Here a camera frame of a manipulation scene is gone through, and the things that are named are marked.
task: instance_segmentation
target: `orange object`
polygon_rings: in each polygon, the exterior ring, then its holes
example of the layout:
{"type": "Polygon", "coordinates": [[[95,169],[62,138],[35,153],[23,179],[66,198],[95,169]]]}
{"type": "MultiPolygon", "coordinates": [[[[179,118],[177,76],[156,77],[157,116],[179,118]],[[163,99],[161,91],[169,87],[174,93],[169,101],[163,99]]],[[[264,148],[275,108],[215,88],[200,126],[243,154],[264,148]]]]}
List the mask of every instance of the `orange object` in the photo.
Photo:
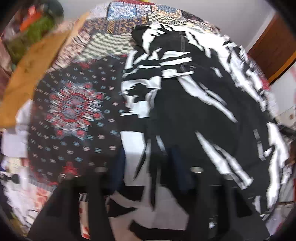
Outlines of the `orange object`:
{"type": "Polygon", "coordinates": [[[33,15],[27,17],[20,25],[20,31],[21,32],[25,31],[32,23],[36,22],[41,17],[42,17],[41,12],[36,12],[33,15]]]}

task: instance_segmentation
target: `yellow object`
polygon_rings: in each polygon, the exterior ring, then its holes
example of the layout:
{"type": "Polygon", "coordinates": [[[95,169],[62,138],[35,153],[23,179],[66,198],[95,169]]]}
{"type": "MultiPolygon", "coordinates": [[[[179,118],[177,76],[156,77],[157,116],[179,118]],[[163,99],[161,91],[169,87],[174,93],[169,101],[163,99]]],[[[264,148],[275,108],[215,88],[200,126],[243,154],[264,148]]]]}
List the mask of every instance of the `yellow object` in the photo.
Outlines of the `yellow object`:
{"type": "Polygon", "coordinates": [[[16,113],[28,99],[33,98],[36,84],[45,75],[69,33],[70,30],[44,37],[32,45],[19,61],[0,105],[0,127],[15,126],[16,113]]]}

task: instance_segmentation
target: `black and white garment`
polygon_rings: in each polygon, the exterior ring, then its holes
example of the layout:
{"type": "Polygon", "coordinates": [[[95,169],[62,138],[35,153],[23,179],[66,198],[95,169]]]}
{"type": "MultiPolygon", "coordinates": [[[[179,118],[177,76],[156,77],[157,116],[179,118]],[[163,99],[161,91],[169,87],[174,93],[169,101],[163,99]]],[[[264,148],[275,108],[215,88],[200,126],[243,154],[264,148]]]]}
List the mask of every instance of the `black and white garment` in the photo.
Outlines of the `black and white garment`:
{"type": "Polygon", "coordinates": [[[121,83],[124,187],[111,196],[110,210],[121,206],[112,216],[133,211],[130,230],[141,239],[182,240],[191,167],[206,173],[209,190],[230,174],[264,216],[288,152],[245,50],[227,36],[166,24],[136,26],[132,37],[121,83]],[[134,188],[143,194],[130,197],[134,188]]]}

